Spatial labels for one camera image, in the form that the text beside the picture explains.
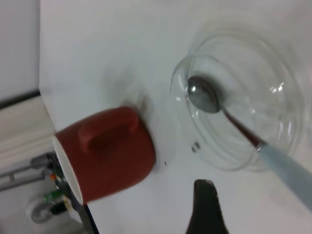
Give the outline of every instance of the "metal pipe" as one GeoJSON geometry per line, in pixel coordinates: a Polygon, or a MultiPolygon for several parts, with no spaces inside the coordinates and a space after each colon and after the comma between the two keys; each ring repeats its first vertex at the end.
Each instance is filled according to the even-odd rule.
{"type": "Polygon", "coordinates": [[[20,185],[29,184],[32,182],[43,180],[44,177],[45,177],[44,175],[40,174],[40,175],[26,176],[25,178],[12,180],[10,182],[7,182],[7,183],[0,185],[0,192],[2,192],[4,190],[8,190],[8,189],[18,187],[20,185]]]}

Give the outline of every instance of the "glass bowl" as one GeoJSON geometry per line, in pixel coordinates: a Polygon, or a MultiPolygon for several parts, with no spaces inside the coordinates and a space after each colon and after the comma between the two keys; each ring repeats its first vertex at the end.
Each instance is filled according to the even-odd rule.
{"type": "Polygon", "coordinates": [[[209,164],[222,170],[265,170],[254,147],[223,112],[208,114],[188,100],[187,80],[213,77],[228,111],[265,141],[292,155],[307,116],[310,83],[293,49],[267,30],[239,23],[210,25],[175,68],[171,103],[179,126],[209,164]]]}

